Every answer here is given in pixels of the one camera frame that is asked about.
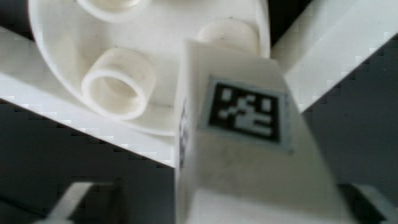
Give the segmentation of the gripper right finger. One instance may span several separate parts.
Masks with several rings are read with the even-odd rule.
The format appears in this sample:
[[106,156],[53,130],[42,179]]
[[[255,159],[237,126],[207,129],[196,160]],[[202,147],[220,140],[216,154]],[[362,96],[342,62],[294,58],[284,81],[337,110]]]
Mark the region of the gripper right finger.
[[398,224],[398,208],[376,188],[360,184],[339,185],[340,195],[358,224]]

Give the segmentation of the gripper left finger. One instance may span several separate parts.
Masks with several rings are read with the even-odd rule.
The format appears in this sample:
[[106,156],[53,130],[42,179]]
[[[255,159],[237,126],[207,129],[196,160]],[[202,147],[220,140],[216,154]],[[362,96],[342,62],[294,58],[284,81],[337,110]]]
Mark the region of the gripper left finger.
[[70,215],[92,186],[92,182],[74,182],[70,184],[45,218],[35,221],[33,224],[74,224]]

